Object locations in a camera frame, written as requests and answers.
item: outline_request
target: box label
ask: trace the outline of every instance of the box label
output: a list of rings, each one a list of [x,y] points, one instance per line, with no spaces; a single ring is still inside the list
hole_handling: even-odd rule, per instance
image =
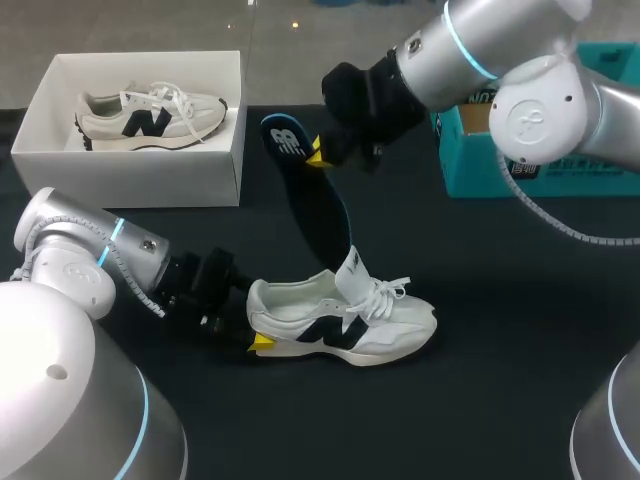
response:
[[[509,173],[515,180],[535,180],[540,173],[540,165],[526,165],[511,161]]]
[[[495,88],[484,88],[471,95],[464,103],[467,105],[476,103],[493,103],[493,99],[496,98],[497,93],[498,90]]]
[[[442,139],[442,119],[440,118],[440,114],[436,114],[435,121],[435,129],[434,132],[436,134],[436,148],[440,151],[440,141]]]
[[[621,168],[579,155],[551,163],[546,172],[548,177],[620,177],[624,174]]]

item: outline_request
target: teal box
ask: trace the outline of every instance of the teal box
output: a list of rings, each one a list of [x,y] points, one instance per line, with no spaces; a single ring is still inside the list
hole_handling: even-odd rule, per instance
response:
[[[640,46],[585,43],[578,47],[582,63],[613,80],[640,86]],[[467,104],[431,116],[447,192],[454,198],[512,196],[496,163],[488,133],[492,95],[475,95]],[[550,165],[521,165],[509,170],[531,197],[638,196],[640,175],[572,155]]]

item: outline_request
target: shoe box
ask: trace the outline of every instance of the shoe box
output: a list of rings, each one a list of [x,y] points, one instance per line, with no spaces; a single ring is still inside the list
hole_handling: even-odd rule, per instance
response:
[[[640,85],[640,46],[583,43],[577,53],[586,67],[613,80]],[[464,105],[431,116],[445,185],[453,198],[513,196],[489,133],[495,93],[487,88]],[[640,175],[580,155],[542,166],[508,160],[508,166],[518,186],[531,197],[640,195]]]
[[[78,95],[118,94],[132,81],[221,97],[226,119],[182,150],[86,151],[74,123]],[[246,111],[238,51],[56,55],[11,155],[31,194],[54,187],[101,208],[238,206]]]

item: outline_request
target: robotic arm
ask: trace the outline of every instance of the robotic arm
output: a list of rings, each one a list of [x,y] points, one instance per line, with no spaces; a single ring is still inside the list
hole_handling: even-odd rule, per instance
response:
[[[168,240],[53,188],[33,197],[18,223],[14,245],[25,253],[25,261],[13,280],[52,287],[94,320],[111,310],[115,280],[182,332],[204,331],[227,343],[251,345],[249,337],[235,338],[250,336],[248,325],[227,324],[218,315],[232,288],[248,291],[252,283],[224,250],[214,248],[204,258],[172,254]]]
[[[441,17],[371,69],[343,63],[323,79],[340,127],[321,134],[322,159],[340,165],[359,150],[375,164],[381,147],[429,111],[498,82],[491,134],[509,158],[544,164],[576,152],[640,170],[639,91],[574,55],[575,30],[591,7],[591,0],[449,0]]]

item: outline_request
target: gray floor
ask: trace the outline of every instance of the gray floor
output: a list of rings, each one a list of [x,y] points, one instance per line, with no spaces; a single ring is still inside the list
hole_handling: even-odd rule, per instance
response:
[[[583,39],[640,39],[640,0],[594,3]],[[431,0],[0,0],[0,108],[27,105],[56,53],[230,49],[251,104],[321,103],[333,66],[370,66],[438,13]]]

